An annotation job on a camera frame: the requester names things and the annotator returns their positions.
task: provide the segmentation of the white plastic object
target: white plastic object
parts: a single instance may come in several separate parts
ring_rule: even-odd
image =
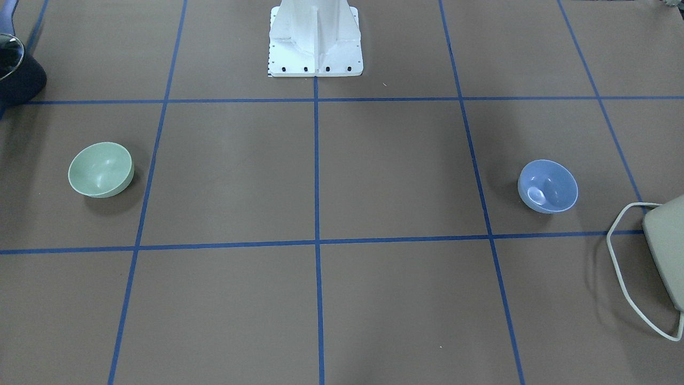
[[[644,235],[677,310],[684,310],[684,195],[649,211]]]
[[[282,0],[271,10],[268,74],[358,76],[363,72],[358,10],[347,0]]]
[[[677,334],[675,336],[671,336],[662,330],[658,328],[653,322],[651,322],[648,317],[639,309],[639,307],[634,303],[632,298],[629,296],[629,293],[627,292],[627,287],[624,285],[624,280],[622,279],[622,273],[620,272],[620,266],[618,265],[618,259],[615,256],[615,251],[613,250],[613,245],[610,242],[610,236],[613,235],[613,232],[615,231],[615,228],[618,226],[618,223],[624,216],[625,212],[629,210],[630,208],[634,206],[644,206],[644,207],[658,207],[662,206],[660,203],[644,203],[644,202],[636,202],[636,203],[630,203],[629,205],[625,206],[625,208],[620,211],[620,214],[618,215],[618,218],[615,220],[613,225],[610,227],[610,230],[608,230],[608,235],[606,236],[606,243],[608,244],[608,252],[610,252],[610,258],[613,260],[613,266],[615,267],[615,273],[618,276],[618,282],[620,283],[620,288],[622,289],[622,293],[624,295],[624,298],[627,299],[627,302],[629,305],[634,309],[634,311],[641,317],[644,322],[648,326],[650,326],[651,329],[655,330],[658,334],[661,336],[667,338],[668,340],[671,341],[679,341],[682,339],[682,331],[684,330],[684,312],[680,311],[679,312],[679,326],[677,327]]]

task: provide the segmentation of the bowl rim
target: bowl rim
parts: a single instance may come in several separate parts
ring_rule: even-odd
[[[11,74],[15,73],[16,70],[19,69],[19,66],[21,65],[21,63],[24,62],[24,58],[26,57],[26,46],[25,46],[24,43],[21,41],[21,39],[19,39],[18,37],[16,37],[16,36],[13,35],[13,34],[7,34],[7,33],[5,33],[5,32],[0,32],[0,35],[9,36],[10,38],[16,39],[16,41],[17,41],[17,42],[19,43],[19,45],[21,46],[21,51],[22,51],[21,59],[19,60],[19,63],[17,63],[17,65],[16,65],[9,73],[7,73],[7,75],[5,75],[5,76],[3,76],[3,77],[0,77],[0,81],[2,81],[2,80],[7,79]]]
[[[66,176],[67,176],[67,179],[69,180],[69,184],[71,185],[71,188],[73,188],[74,191],[76,191],[77,193],[79,193],[79,194],[81,194],[81,195],[85,195],[85,196],[87,196],[87,197],[97,198],[97,197],[99,197],[99,196],[101,196],[101,195],[109,194],[109,193],[111,193],[112,191],[116,190],[117,188],[121,187],[121,184],[122,184],[123,182],[125,182],[126,179],[128,179],[128,176],[129,176],[129,175],[127,174],[127,175],[121,180],[121,182],[119,182],[119,184],[116,185],[114,188],[110,188],[110,189],[107,190],[107,191],[99,192],[99,193],[97,193],[97,194],[86,194],[85,192],[83,192],[83,191],[81,191],[80,189],[76,188],[76,187],[74,186],[73,182],[71,182],[71,169],[72,169],[72,167],[74,166],[74,162],[76,161],[76,159],[78,159],[78,157],[81,156],[81,154],[82,154],[83,152],[87,151],[88,149],[90,149],[90,148],[92,148],[92,147],[102,147],[102,146],[110,146],[110,145],[114,145],[115,147],[119,147],[119,148],[123,149],[124,152],[126,153],[126,155],[128,155],[128,158],[127,158],[128,163],[131,165],[131,168],[133,168],[133,158],[131,157],[131,153],[128,151],[128,149],[127,149],[126,147],[123,147],[122,145],[120,145],[120,144],[118,144],[118,143],[116,143],[116,142],[98,142],[98,143],[94,143],[94,144],[92,144],[92,145],[90,145],[90,146],[88,146],[88,147],[82,149],[81,151],[79,151],[79,153],[76,154],[76,156],[71,160],[71,163],[69,164],[69,170],[67,171]]]
[[[577,200],[578,200],[578,198],[579,198],[579,186],[577,185],[577,179],[575,179],[575,176],[573,175],[573,173],[570,172],[570,170],[568,170],[567,167],[565,167],[564,165],[562,165],[562,164],[560,164],[560,163],[558,163],[558,162],[555,162],[555,161],[549,160],[549,159],[535,159],[535,160],[532,160],[531,162],[527,163],[527,164],[525,165],[525,167],[523,167],[523,169],[520,171],[520,176],[518,177],[518,181],[521,180],[521,178],[522,178],[522,176],[523,176],[523,173],[525,172],[525,169],[526,169],[528,166],[530,166],[531,164],[537,163],[537,162],[539,162],[539,163],[552,163],[552,164],[555,164],[556,166],[559,166],[561,169],[563,169],[565,172],[567,172],[568,175],[570,176],[570,178],[573,180],[573,186],[575,187],[575,199],[573,199],[573,202],[572,202],[571,204],[569,204],[568,207],[562,208],[562,209],[560,209],[560,210],[550,210],[550,209],[544,208],[544,207],[542,207],[541,205],[538,205],[538,204],[534,204],[534,207],[533,207],[533,206],[531,206],[530,204],[528,204],[524,199],[523,199],[523,202],[525,202],[525,204],[526,204],[529,208],[531,208],[532,210],[541,212],[541,213],[543,213],[543,214],[556,214],[556,213],[563,212],[563,211],[567,211],[567,210],[573,208],[573,206],[577,203]]]

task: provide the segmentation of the green bowl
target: green bowl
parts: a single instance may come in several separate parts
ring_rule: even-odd
[[[133,158],[117,143],[95,143],[71,161],[68,176],[69,184],[78,193],[93,198],[113,197],[131,183]]]

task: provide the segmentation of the blue tape line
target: blue tape line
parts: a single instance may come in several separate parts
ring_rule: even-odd
[[[528,234],[493,234],[494,239],[520,239],[520,238],[560,238],[560,237],[589,237],[606,236],[608,232],[555,232],[555,233],[528,233]],[[643,230],[617,230],[613,235],[640,235]],[[190,250],[190,249],[240,249],[249,247],[287,247],[287,246],[311,246],[311,245],[353,245],[358,243],[409,243],[409,242],[456,242],[461,240],[486,240],[489,235],[457,235],[457,236],[407,236],[393,238],[340,238],[321,240],[274,240],[264,242],[233,242],[233,243],[194,243],[181,245],[141,245],[140,251],[152,250]],[[59,254],[59,253],[99,253],[107,251],[134,251],[135,246],[111,246],[111,247],[65,247],[54,249],[7,249],[0,250],[0,256],[20,254]]]
[[[603,100],[681,100],[684,96],[600,96],[600,98]]]
[[[303,103],[312,102],[312,98],[289,99],[169,99],[169,103]]]
[[[463,97],[465,101],[496,101],[496,100],[596,100],[596,97],[589,96],[539,96],[539,97]]]
[[[619,230],[613,235],[638,235],[644,230]],[[562,237],[590,237],[606,236],[608,232],[558,232],[558,233],[529,233],[529,234],[494,234],[494,239],[522,239],[522,238],[562,238]]]
[[[50,2],[50,0],[43,1],[42,8],[40,8],[40,13],[38,15],[38,20],[36,20],[36,24],[34,25],[33,31],[31,31],[29,41],[26,43],[26,52],[31,52],[31,48],[33,48],[34,44],[36,43],[38,31],[40,31],[40,26],[42,25],[43,17],[45,17],[45,11],[47,10],[48,2]]]
[[[145,226],[145,216],[147,214],[147,205],[150,198],[150,190],[152,188],[152,180],[155,174],[155,166],[157,164],[157,151],[159,150],[159,141],[161,139],[161,131],[166,117],[166,108],[168,105],[169,94],[171,93],[171,83],[173,82],[174,69],[176,67],[176,58],[178,50],[181,45],[181,36],[183,35],[183,23],[185,22],[185,11],[187,9],[187,0],[183,0],[183,8],[181,9],[181,19],[178,24],[178,32],[176,33],[176,43],[174,45],[173,56],[171,57],[171,65],[169,67],[169,76],[166,81],[166,92],[164,94],[164,101],[161,105],[161,114],[159,115],[159,126],[157,127],[157,136],[155,138],[155,146],[152,151],[152,160],[150,162],[150,171],[147,177],[147,185],[145,187],[145,195],[142,201],[142,209],[140,210],[140,223],[135,237],[135,249],[131,259],[131,270],[129,271],[129,278],[126,285],[126,293],[124,295],[124,302],[121,309],[121,318],[119,320],[119,328],[116,334],[116,342],[114,344],[114,354],[111,358],[111,367],[109,369],[108,385],[114,385],[114,378],[116,376],[116,365],[118,363],[119,352],[121,349],[121,341],[123,339],[124,327],[126,324],[126,315],[128,313],[129,300],[131,298],[131,288],[133,287],[133,277],[135,275],[135,265],[137,263],[137,255],[140,250],[140,242],[142,239],[142,230]]]
[[[404,243],[404,242],[445,242],[455,240],[483,240],[487,235],[463,235],[463,236],[413,236],[393,238],[345,238],[345,239],[321,239],[321,245],[345,245],[356,243]]]
[[[132,99],[132,100],[35,100],[28,101],[28,105],[51,104],[162,104],[163,99]]]
[[[347,97],[347,98],[319,98],[320,103],[357,102],[357,101],[502,101],[502,100],[680,100],[684,96],[532,96],[532,97]],[[178,104],[178,103],[311,103],[313,98],[264,98],[264,99],[119,99],[119,100],[35,100],[26,102],[27,105],[70,105],[70,104]]]
[[[326,385],[326,360],[323,335],[323,282],[321,278],[321,245],[316,244],[316,298],[318,309],[318,383]]]
[[[133,277],[135,276],[135,265],[137,264],[137,250],[133,251],[131,259],[131,268],[129,269],[129,277],[126,281],[126,293],[124,294],[124,303],[121,307],[121,317],[119,318],[119,327],[116,330],[116,343],[114,345],[114,354],[111,357],[111,366],[109,367],[108,385],[114,385],[114,376],[116,375],[116,365],[119,361],[119,353],[121,351],[121,340],[124,336],[124,326],[126,325],[126,315],[128,314],[128,304],[131,300],[131,289],[133,288]]]
[[[494,238],[492,237],[492,227],[489,221],[489,213],[487,211],[487,203],[484,198],[484,191],[482,189],[482,180],[479,175],[479,169],[477,167],[477,158],[475,157],[475,147],[473,146],[473,138],[470,132],[470,125],[468,123],[468,116],[466,113],[465,102],[463,100],[463,93],[461,90],[460,80],[458,78],[458,69],[456,67],[456,60],[453,56],[453,49],[451,46],[451,36],[449,35],[449,28],[447,26],[447,17],[444,11],[444,3],[439,0],[439,10],[442,16],[442,24],[444,27],[444,35],[447,40],[447,48],[449,50],[449,58],[451,59],[451,69],[453,70],[453,80],[456,83],[456,91],[458,92],[459,104],[461,107],[461,114],[463,115],[463,125],[466,131],[466,137],[468,138],[468,148],[471,152],[471,157],[473,159],[473,171],[475,172],[475,181],[477,182],[477,190],[479,192],[480,203],[482,204],[482,213],[484,215],[485,226],[487,227],[487,235],[489,238],[489,245],[492,251],[492,258],[494,260],[494,267],[497,272],[497,280],[499,281],[499,291],[501,293],[501,302],[503,304],[503,311],[506,317],[506,323],[508,324],[508,334],[511,341],[511,348],[513,350],[513,355],[515,358],[516,368],[518,369],[518,378],[521,385],[525,385],[525,376],[523,375],[523,366],[520,359],[520,353],[518,352],[518,343],[515,337],[515,331],[513,328],[513,320],[511,319],[510,309],[508,308],[508,298],[506,297],[505,287],[503,285],[503,276],[501,274],[501,267],[499,266],[499,257],[497,255],[497,248],[494,243]]]
[[[316,244],[316,298],[318,311],[318,383],[326,383],[326,361],[323,333],[323,282],[321,278],[321,206],[320,206],[320,158],[318,135],[318,77],[313,78],[313,169],[314,169],[314,233]]]
[[[133,251],[133,246],[111,246],[111,247],[62,247],[55,249],[14,249],[0,250],[0,256],[10,256],[19,254],[59,254],[59,253],[101,253],[106,251]]]
[[[603,100],[601,100],[601,95],[599,94],[599,89],[596,87],[596,82],[594,82],[594,77],[592,76],[591,71],[589,71],[589,65],[587,64],[586,59],[584,58],[584,54],[582,53],[582,49],[579,47],[579,42],[577,41],[577,37],[575,35],[575,31],[573,31],[572,25],[570,25],[570,19],[568,18],[568,14],[565,12],[565,8],[563,7],[563,4],[561,0],[556,0],[558,3],[558,7],[560,8],[560,12],[563,14],[563,19],[565,19],[565,24],[568,27],[568,31],[570,32],[570,37],[573,38],[573,42],[575,44],[575,49],[577,50],[577,53],[579,54],[579,58],[582,61],[582,65],[584,66],[584,71],[587,73],[587,77],[589,77],[589,82],[592,85],[592,88],[594,89],[594,94],[596,94],[596,98],[598,99],[598,105],[601,107],[601,112],[603,113],[603,118],[605,119],[606,124],[608,124],[608,129],[610,130],[610,135],[613,137],[613,142],[615,143],[615,147],[618,150],[618,154],[620,155],[620,159],[622,160],[622,165],[624,166],[624,170],[627,172],[627,177],[629,177],[629,181],[632,183],[632,188],[634,189],[634,193],[637,196],[638,201],[642,201],[641,194],[639,193],[639,188],[637,187],[636,181],[634,180],[634,176],[632,176],[632,172],[629,169],[629,165],[627,164],[627,159],[624,157],[624,153],[622,152],[622,147],[620,146],[620,142],[618,141],[618,136],[615,133],[615,130],[613,129],[613,124],[610,122],[610,118],[608,117],[608,112],[605,109],[605,106],[603,105]]]
[[[326,97],[320,102],[343,101],[457,101],[457,97]]]
[[[152,250],[192,250],[192,249],[241,249],[249,247],[278,247],[278,246],[311,246],[314,240],[276,240],[272,242],[234,242],[234,243],[196,243],[184,245],[147,245],[140,246],[141,251]]]

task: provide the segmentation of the cable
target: cable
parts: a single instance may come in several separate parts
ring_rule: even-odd
[[[620,282],[620,288],[622,289],[622,293],[624,294],[624,298],[627,299],[627,302],[629,302],[629,305],[634,309],[635,312],[646,322],[648,326],[650,326],[651,329],[655,330],[660,334],[661,336],[667,338],[668,340],[671,341],[679,341],[682,339],[682,330],[684,330],[684,312],[679,312],[679,327],[677,328],[677,335],[676,336],[671,336],[662,330],[660,330],[656,325],[651,322],[646,315],[637,307],[636,303],[632,301],[632,298],[629,296],[629,293],[627,292],[627,287],[624,286],[624,280],[622,279],[622,273],[620,272],[620,267],[618,266],[618,259],[615,257],[615,251],[613,251],[613,245],[610,242],[610,236],[613,235],[613,232],[615,231],[615,228],[618,226],[618,223],[622,219],[622,216],[625,214],[627,210],[634,206],[645,206],[645,207],[658,207],[662,206],[660,203],[644,203],[644,202],[636,202],[636,203],[630,203],[629,205],[625,206],[625,208],[620,211],[620,214],[618,215],[618,218],[615,220],[615,223],[610,227],[610,230],[608,230],[608,235],[606,235],[606,242],[608,243],[608,251],[610,252],[610,258],[613,259],[613,266],[615,266],[615,273],[618,275],[618,281]]]

